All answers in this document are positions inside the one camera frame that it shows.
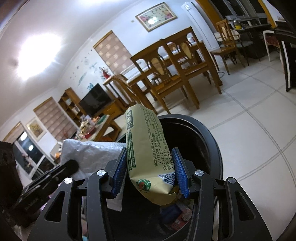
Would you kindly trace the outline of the white plastic bag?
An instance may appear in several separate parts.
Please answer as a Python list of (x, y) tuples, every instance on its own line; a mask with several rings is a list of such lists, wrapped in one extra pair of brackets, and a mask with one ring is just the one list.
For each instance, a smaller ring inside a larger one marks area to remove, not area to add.
[(106, 169), (108, 162), (117, 159), (125, 147), (125, 143), (66, 139), (62, 145), (61, 164), (75, 160), (79, 169), (71, 177), (75, 181), (86, 179), (96, 171)]

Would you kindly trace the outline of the yellow-green snack package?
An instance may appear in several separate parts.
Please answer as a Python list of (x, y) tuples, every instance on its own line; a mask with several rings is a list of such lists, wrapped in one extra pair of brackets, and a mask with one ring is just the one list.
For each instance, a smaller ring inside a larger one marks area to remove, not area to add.
[(141, 104), (125, 113), (127, 169), (135, 188), (159, 206), (173, 202), (175, 170), (156, 114)]

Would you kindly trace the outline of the black round trash bin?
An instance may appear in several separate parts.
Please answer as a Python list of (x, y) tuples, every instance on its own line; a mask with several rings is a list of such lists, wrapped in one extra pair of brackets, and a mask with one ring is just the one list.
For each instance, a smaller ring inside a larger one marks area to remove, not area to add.
[[(198, 120), (180, 114), (159, 117), (164, 136), (172, 151), (178, 148), (182, 158), (215, 179), (223, 175), (222, 157), (209, 130)], [(187, 240), (190, 221), (172, 231), (164, 223), (168, 207), (160, 208), (144, 198), (125, 175), (114, 199), (107, 199), (107, 217), (112, 240)]]

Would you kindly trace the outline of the red snack box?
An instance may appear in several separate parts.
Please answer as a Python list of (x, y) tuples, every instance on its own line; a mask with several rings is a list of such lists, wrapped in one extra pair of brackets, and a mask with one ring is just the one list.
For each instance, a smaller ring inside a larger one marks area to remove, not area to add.
[(178, 231), (191, 219), (193, 213), (193, 199), (184, 199), (168, 207), (164, 223), (170, 229)]

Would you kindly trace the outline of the small framed yellow picture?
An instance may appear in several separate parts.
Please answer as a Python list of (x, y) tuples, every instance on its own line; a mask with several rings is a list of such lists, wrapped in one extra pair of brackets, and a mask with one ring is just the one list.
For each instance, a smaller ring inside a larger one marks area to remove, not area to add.
[(40, 121), (37, 118), (33, 118), (26, 124), (32, 137), (38, 142), (46, 133), (46, 130), (42, 127)]

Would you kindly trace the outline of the wooden bookshelf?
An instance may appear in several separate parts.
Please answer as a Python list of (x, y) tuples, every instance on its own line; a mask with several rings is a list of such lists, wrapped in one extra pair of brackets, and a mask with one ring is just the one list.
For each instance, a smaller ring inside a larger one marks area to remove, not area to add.
[(80, 101), (81, 99), (71, 87), (65, 90), (58, 101), (58, 104), (60, 104), (61, 108), (67, 113), (69, 118), (73, 120), (77, 126), (81, 125), (83, 116), (87, 115), (85, 110), (79, 104)]

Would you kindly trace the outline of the wooden coffee table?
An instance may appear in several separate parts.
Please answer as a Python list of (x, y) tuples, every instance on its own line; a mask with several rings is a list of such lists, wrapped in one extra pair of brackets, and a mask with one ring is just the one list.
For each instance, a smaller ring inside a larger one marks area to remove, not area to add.
[(83, 142), (115, 142), (121, 131), (112, 117), (104, 115), (83, 121), (77, 137)]

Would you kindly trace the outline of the black flat television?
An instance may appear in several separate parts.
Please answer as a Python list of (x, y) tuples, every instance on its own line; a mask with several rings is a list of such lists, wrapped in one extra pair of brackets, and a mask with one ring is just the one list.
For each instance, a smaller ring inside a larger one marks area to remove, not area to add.
[(112, 99), (109, 95), (99, 84), (96, 84), (86, 96), (83, 97), (79, 105), (90, 117), (93, 117), (98, 111), (102, 110), (111, 102)]

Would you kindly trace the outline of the wooden TV cabinet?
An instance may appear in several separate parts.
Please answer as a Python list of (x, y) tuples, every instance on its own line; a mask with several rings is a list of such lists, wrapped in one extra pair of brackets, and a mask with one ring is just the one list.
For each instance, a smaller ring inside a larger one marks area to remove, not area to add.
[(115, 99), (105, 107), (100, 109), (94, 117), (109, 115), (113, 120), (125, 113), (127, 108), (118, 100)]

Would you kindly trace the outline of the wooden chair near television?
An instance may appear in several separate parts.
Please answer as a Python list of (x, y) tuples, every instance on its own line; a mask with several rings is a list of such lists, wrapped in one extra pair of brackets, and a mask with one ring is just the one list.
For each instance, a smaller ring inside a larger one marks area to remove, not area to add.
[(111, 96), (120, 102), (122, 109), (128, 109), (135, 104), (141, 104), (140, 99), (127, 84), (127, 78), (122, 74), (113, 75), (104, 81), (103, 85)]

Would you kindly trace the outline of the wooden dining chair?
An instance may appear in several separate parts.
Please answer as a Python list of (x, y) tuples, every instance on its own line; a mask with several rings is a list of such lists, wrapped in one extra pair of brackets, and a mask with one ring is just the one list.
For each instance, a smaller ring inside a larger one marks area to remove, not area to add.
[(185, 28), (165, 39), (161, 43), (169, 55), (178, 74), (184, 80), (203, 74), (212, 79), (218, 93), (221, 93), (222, 81), (215, 64), (202, 41), (199, 41), (192, 27)]
[(159, 40), (133, 55), (130, 59), (167, 113), (170, 113), (170, 111), (164, 102), (164, 98), (177, 89), (182, 89), (185, 97), (191, 98), (196, 108), (199, 108), (199, 101), (189, 81), (182, 75), (173, 75), (168, 69), (164, 57), (159, 54), (159, 48), (163, 46), (163, 41)]

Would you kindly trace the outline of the wooden dining table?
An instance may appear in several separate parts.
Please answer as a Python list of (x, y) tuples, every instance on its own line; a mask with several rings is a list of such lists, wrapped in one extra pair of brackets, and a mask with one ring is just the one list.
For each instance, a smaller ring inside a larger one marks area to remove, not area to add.
[[(166, 65), (168, 66), (168, 69), (170, 70), (170, 72), (173, 75), (178, 74), (176, 68), (172, 64), (172, 62), (171, 62), (171, 60), (169, 58), (169, 55), (166, 52), (166, 50), (165, 50), (164, 47), (160, 47), (159, 48), (159, 54), (164, 57), (165, 62), (166, 62)], [(144, 79), (142, 79), (142, 77), (140, 76), (140, 73), (139, 73), (138, 75), (136, 75), (136, 77), (133, 77), (133, 78), (129, 79), (127, 81), (127, 84), (132, 89), (132, 91), (136, 94), (136, 96), (140, 99), (140, 101), (142, 102), (142, 104), (145, 107), (153, 110), (154, 108), (152, 107), (152, 105), (147, 100), (144, 100), (144, 95), (140, 93), (140, 90), (136, 89), (137, 88), (137, 83), (140, 82), (140, 81), (142, 81), (143, 83), (147, 84), (146, 81)]]

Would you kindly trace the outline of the wooden chair far right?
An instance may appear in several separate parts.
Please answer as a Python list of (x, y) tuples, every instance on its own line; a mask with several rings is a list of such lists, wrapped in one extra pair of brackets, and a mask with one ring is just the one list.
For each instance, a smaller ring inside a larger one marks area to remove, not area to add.
[(245, 67), (245, 65), (242, 61), (242, 56), (238, 51), (236, 40), (234, 39), (234, 36), (231, 32), (231, 28), (229, 26), (227, 19), (217, 22), (216, 25), (219, 33), (219, 36), (216, 39), (217, 40), (220, 39), (220, 42), (222, 42), (222, 45), (219, 47), (219, 49), (211, 50), (210, 54), (213, 59), (215, 59), (214, 58), (215, 56), (220, 56), (222, 58), (227, 74), (230, 75), (229, 69), (226, 63), (226, 59), (225, 59), (226, 55), (229, 58), (231, 58), (230, 54), (235, 52), (242, 66)]

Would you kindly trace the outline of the white standing air conditioner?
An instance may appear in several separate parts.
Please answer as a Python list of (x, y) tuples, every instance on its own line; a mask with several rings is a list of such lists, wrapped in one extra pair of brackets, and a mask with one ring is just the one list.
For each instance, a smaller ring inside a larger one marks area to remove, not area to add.
[(216, 29), (201, 6), (198, 3), (189, 1), (182, 4), (182, 9), (192, 21), (197, 30), (198, 39), (204, 42), (206, 48), (209, 51), (218, 49), (220, 46), (214, 35)]

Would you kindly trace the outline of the framed floral wall picture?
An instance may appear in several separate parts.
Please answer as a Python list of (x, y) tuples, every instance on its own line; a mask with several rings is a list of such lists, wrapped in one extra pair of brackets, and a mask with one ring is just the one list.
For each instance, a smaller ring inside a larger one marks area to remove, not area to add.
[(135, 17), (148, 32), (178, 18), (165, 2), (149, 8)]

